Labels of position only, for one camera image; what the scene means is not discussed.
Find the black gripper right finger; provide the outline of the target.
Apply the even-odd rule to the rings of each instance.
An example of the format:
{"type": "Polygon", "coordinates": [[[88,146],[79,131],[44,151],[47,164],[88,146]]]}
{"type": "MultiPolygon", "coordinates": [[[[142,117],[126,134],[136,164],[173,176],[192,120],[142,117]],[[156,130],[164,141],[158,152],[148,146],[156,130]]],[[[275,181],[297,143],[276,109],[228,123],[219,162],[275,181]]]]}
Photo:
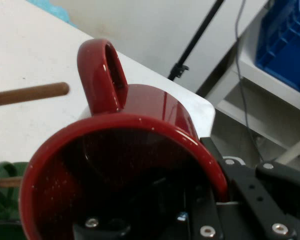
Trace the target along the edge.
{"type": "Polygon", "coordinates": [[[250,168],[222,157],[209,137],[200,142],[225,175],[228,201],[218,201],[207,180],[195,184],[194,240],[300,240],[300,171],[274,161],[250,168]]]}

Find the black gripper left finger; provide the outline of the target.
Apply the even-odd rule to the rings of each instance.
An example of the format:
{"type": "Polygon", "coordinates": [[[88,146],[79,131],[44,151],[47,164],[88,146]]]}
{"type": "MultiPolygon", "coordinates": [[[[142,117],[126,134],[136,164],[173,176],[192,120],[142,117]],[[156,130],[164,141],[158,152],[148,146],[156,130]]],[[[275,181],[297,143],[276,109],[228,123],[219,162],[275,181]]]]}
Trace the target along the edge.
{"type": "Polygon", "coordinates": [[[75,240],[125,240],[131,225],[121,218],[88,217],[73,224],[75,240]]]}

